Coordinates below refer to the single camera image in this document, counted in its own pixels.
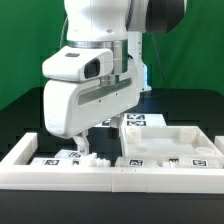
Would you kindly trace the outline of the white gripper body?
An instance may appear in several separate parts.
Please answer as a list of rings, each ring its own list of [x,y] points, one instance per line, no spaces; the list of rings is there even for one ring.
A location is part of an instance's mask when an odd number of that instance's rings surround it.
[[[44,88],[44,121],[49,133],[69,139],[138,103],[138,71],[130,66],[115,86],[50,80]]]

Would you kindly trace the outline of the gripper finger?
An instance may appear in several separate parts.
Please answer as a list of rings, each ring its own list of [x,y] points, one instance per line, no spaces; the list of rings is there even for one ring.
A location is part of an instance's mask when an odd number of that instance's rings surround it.
[[[88,131],[83,131],[82,133],[73,137],[73,140],[75,141],[77,145],[77,151],[81,155],[89,154],[89,142],[88,142],[87,136],[88,136]]]
[[[119,128],[120,118],[112,117],[108,128],[108,137],[111,139],[117,139],[119,137]]]

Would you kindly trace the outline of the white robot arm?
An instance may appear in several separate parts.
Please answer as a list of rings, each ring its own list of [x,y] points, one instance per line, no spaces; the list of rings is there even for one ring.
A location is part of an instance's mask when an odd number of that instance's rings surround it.
[[[44,61],[48,132],[89,153],[88,130],[136,106],[144,90],[141,35],[180,23],[187,0],[64,0],[66,45]]]

